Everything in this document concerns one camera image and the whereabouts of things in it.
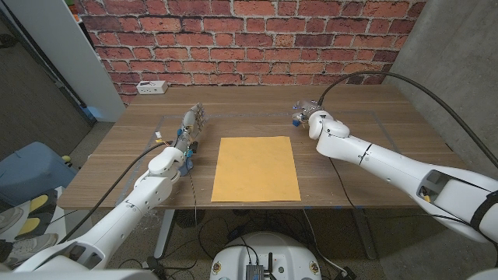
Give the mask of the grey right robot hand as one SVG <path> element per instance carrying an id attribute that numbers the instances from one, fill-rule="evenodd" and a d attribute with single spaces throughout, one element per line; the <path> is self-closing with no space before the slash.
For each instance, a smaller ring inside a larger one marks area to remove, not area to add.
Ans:
<path id="1" fill-rule="evenodd" d="M 313 113 L 323 110 L 323 107 L 315 100 L 299 100 L 293 105 L 293 109 L 296 112 L 292 115 L 292 124 L 299 127 L 301 124 L 306 124 Z"/>

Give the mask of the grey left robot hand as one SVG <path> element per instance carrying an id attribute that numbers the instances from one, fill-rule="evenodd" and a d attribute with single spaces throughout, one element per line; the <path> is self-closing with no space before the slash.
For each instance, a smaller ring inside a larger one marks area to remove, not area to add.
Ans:
<path id="1" fill-rule="evenodd" d="M 205 126 L 205 110 L 202 103 L 195 104 L 188 110 L 181 122 L 178 130 L 177 140 L 174 148 L 182 152 L 187 152 L 190 145 L 195 141 Z"/>

